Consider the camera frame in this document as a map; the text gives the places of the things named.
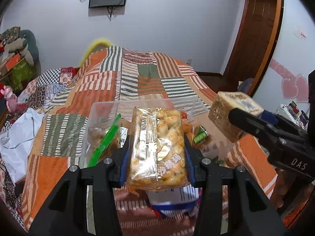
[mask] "twisted snack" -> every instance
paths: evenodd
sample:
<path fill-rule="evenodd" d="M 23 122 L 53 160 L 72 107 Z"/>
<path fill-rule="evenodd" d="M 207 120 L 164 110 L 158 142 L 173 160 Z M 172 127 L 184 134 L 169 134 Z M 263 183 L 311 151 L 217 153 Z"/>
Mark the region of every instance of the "twisted snack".
<path fill-rule="evenodd" d="M 151 128 L 147 125 L 147 118 L 152 119 L 152 114 L 156 115 L 156 138 L 154 143 L 149 143 L 144 136 L 152 136 L 152 125 Z M 134 141 L 130 143 L 132 155 L 127 180 L 129 191 L 136 193 L 135 189 L 156 190 L 187 185 L 181 112 L 136 107 L 133 122 Z"/>

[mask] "wooden door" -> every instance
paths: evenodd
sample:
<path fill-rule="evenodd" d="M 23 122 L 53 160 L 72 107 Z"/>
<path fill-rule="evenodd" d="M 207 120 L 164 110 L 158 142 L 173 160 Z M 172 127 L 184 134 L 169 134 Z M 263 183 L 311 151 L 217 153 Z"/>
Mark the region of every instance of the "wooden door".
<path fill-rule="evenodd" d="M 227 79 L 255 78 L 270 41 L 276 3 L 277 0 L 246 0 L 239 39 L 224 72 Z"/>

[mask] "bed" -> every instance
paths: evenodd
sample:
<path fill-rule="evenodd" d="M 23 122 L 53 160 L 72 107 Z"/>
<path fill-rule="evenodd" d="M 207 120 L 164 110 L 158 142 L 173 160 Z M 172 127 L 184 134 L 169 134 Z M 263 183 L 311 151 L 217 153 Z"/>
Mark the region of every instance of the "bed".
<path fill-rule="evenodd" d="M 77 72 L 72 67 L 45 72 L 30 82 L 19 97 L 20 115 L 28 107 L 45 113 L 28 158 L 23 193 L 15 196 L 0 158 L 2 200 L 28 231 L 64 172 L 70 165 L 79 164 L 94 102 L 196 96 L 210 109 L 216 93 L 191 66 L 162 53 L 111 46 L 92 53 Z M 10 125 L 8 121 L 3 130 Z M 270 198 L 277 174 L 253 136 L 246 135 L 235 144 L 226 164 L 244 165 Z M 225 194 L 223 197 L 223 217 L 227 218 L 227 198 Z M 186 235 L 194 230 L 195 218 L 184 214 L 159 219 L 148 207 L 145 192 L 137 197 L 123 187 L 115 190 L 115 202 L 124 235 Z"/>

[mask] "green snack package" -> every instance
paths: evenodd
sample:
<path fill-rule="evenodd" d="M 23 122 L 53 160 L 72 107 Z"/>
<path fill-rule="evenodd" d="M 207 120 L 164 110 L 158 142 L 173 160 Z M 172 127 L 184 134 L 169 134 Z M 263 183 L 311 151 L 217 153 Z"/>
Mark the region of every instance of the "green snack package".
<path fill-rule="evenodd" d="M 111 141 L 114 139 L 114 136 L 116 135 L 116 132 L 119 129 L 118 123 L 119 123 L 120 118 L 121 118 L 121 114 L 118 114 L 116 118 L 114 119 L 114 122 L 111 125 L 111 128 L 106 133 L 103 140 L 100 142 L 100 145 L 95 149 L 88 167 L 93 167 L 97 164 L 97 161 L 99 160 L 103 151 L 110 145 Z"/>

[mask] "yellow fluffy object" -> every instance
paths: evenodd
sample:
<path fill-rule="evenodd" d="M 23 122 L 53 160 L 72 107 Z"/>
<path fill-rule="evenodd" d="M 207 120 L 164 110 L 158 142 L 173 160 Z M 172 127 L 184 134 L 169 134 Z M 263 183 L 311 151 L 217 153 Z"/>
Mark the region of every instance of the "yellow fluffy object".
<path fill-rule="evenodd" d="M 91 55 L 91 53 L 96 50 L 96 48 L 98 46 L 105 46 L 105 47 L 109 47 L 112 46 L 111 42 L 104 39 L 104 38 L 100 38 L 100 39 L 96 39 L 94 42 L 92 42 L 92 44 L 90 45 L 90 47 L 87 49 L 87 51 L 85 52 L 81 62 L 80 62 L 80 66 L 81 67 L 84 62 L 88 59 L 88 57 Z"/>

